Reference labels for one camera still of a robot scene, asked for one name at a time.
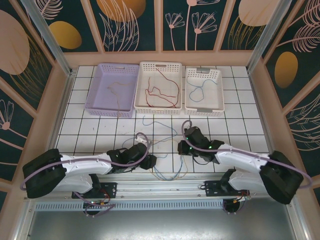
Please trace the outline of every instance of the plastic basket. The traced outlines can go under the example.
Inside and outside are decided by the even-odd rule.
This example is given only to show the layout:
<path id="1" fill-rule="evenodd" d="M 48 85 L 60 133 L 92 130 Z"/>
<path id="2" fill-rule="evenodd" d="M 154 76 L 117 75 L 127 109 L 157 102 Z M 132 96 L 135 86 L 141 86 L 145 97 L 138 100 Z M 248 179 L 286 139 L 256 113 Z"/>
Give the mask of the plastic basket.
<path id="1" fill-rule="evenodd" d="M 99 64 L 84 109 L 90 115 L 131 118 L 138 73 L 138 65 Z"/>
<path id="2" fill-rule="evenodd" d="M 224 103 L 219 70 L 200 67 L 185 69 L 185 114 L 219 117 L 225 111 Z"/>
<path id="3" fill-rule="evenodd" d="M 182 87 L 181 63 L 143 61 L 140 63 L 134 108 L 141 114 L 179 115 Z"/>

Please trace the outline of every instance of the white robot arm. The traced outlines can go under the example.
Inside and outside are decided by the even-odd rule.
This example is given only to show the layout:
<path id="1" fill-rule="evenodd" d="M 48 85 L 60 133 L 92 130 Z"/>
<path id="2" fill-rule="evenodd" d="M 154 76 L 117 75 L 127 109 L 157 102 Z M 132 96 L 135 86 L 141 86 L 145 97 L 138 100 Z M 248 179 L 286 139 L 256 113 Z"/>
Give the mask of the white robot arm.
<path id="1" fill-rule="evenodd" d="M 275 151 L 266 155 L 239 150 L 222 141 L 209 141 L 197 127 L 186 129 L 184 134 L 198 150 L 182 140 L 178 144 L 180 155 L 201 157 L 207 162 L 237 168 L 237 170 L 230 169 L 221 178 L 221 185 L 226 191 L 232 189 L 268 193 L 276 201 L 288 204 L 303 181 L 300 173 L 267 161 L 273 159 L 292 166 L 281 152 Z M 141 160 L 147 150 L 141 142 L 130 149 L 110 150 L 95 156 L 60 155 L 58 149 L 51 149 L 23 167 L 24 177 L 29 178 L 25 180 L 27 195 L 29 198 L 39 198 L 52 191 L 87 193 L 94 184 L 91 175 L 123 173 L 128 169 L 126 164 Z M 153 168 L 156 159 L 155 156 L 147 154 L 143 161 L 134 165 L 134 168 Z"/>

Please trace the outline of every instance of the mounting plate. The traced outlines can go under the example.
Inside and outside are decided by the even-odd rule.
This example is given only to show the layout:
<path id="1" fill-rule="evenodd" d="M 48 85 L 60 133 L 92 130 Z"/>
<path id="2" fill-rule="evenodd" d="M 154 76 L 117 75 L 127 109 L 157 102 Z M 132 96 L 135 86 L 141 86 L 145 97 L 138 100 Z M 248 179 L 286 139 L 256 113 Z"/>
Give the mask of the mounting plate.
<path id="1" fill-rule="evenodd" d="M 204 188 L 205 194 L 207 197 L 229 197 L 229 196 L 241 196 L 242 191 L 241 190 L 235 190 L 235 189 L 228 189 L 226 192 L 225 190 L 222 189 L 221 187 L 221 181 L 205 181 L 204 182 Z"/>
<path id="2" fill-rule="evenodd" d="M 101 189 L 104 189 L 111 199 L 116 198 L 117 183 L 116 182 L 101 182 Z M 105 193 L 103 191 L 93 192 L 88 191 L 84 194 L 80 194 L 84 199 L 105 199 Z M 72 193 L 71 198 L 78 199 L 78 197 Z"/>

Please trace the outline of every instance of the white basket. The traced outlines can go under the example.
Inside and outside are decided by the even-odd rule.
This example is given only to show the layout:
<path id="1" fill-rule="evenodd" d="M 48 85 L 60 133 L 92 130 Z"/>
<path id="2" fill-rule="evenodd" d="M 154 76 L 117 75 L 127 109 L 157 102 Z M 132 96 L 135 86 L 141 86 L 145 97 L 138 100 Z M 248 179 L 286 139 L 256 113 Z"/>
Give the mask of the white basket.
<path id="1" fill-rule="evenodd" d="M 166 80 L 159 71 L 176 84 Z M 136 85 L 134 108 L 140 114 L 179 115 L 182 110 L 182 89 L 181 63 L 142 61 Z"/>
<path id="2" fill-rule="evenodd" d="M 201 88 L 196 86 L 203 84 L 202 94 Z M 221 72 L 212 68 L 187 67 L 185 69 L 185 114 L 219 117 L 224 111 Z"/>

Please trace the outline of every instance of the white grid floor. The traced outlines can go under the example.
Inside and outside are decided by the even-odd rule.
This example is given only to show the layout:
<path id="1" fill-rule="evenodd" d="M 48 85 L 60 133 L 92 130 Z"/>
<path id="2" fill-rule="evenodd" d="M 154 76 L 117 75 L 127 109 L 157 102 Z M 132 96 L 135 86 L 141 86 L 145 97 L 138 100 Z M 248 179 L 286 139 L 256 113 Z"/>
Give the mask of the white grid floor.
<path id="1" fill-rule="evenodd" d="M 84 110 L 91 80 L 95 75 L 96 66 L 80 66 L 77 71 L 73 89 L 67 104 L 63 122 L 59 131 L 56 147 L 60 153 L 74 156 L 96 155 L 108 150 L 119 149 L 124 141 L 133 138 L 137 132 L 145 133 L 149 139 L 160 141 L 173 137 L 173 141 L 160 142 L 150 149 L 158 158 L 156 168 L 162 173 L 174 173 L 180 168 L 178 142 L 181 136 L 181 125 L 186 119 L 211 140 L 224 141 L 235 148 L 256 153 L 268 153 L 267 142 L 258 114 L 251 84 L 244 66 L 210 66 L 222 72 L 222 84 L 225 112 L 219 118 L 180 115 L 138 114 L 135 118 L 116 119 L 105 116 L 92 116 Z M 159 123 L 172 127 L 174 131 Z M 128 140 L 124 147 L 130 148 L 134 140 Z M 206 163 L 202 158 L 199 163 Z M 199 165 L 185 156 L 186 166 L 181 172 L 188 173 L 223 173 L 232 166 L 209 163 Z M 137 168 L 133 173 L 149 173 L 149 170 Z"/>

